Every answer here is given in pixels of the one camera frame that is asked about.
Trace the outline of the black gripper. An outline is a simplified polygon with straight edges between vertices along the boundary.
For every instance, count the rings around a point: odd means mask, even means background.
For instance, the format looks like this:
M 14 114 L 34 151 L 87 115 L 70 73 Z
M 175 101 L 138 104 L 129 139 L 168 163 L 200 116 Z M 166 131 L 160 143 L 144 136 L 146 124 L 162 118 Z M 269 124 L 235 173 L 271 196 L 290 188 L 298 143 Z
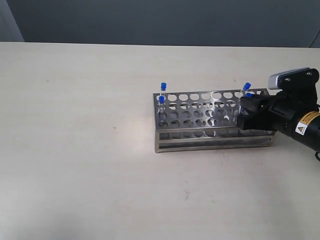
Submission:
M 241 97 L 239 106 L 236 124 L 241 130 L 276 130 L 290 138 L 319 137 L 316 91 L 281 91 L 275 96 L 253 94 Z

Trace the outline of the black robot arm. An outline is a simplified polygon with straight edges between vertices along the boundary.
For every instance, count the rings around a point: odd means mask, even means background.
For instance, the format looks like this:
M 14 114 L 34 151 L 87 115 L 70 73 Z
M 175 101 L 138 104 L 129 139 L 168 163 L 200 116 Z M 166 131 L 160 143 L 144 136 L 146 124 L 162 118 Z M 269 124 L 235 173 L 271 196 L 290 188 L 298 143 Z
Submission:
M 236 124 L 241 130 L 276 131 L 315 151 L 320 159 L 320 106 L 308 96 L 284 91 L 243 96 Z

